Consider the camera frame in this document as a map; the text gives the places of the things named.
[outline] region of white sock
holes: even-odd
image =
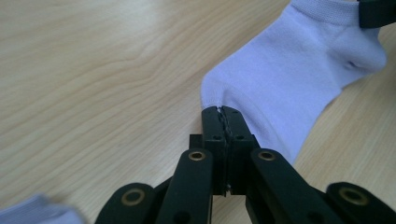
[[[68,206],[50,203],[41,194],[0,210],[1,224],[82,224],[78,214]]]
[[[359,27],[358,2],[292,0],[282,15],[204,78],[202,107],[244,115],[261,147],[293,163],[323,108],[386,63],[378,29]]]

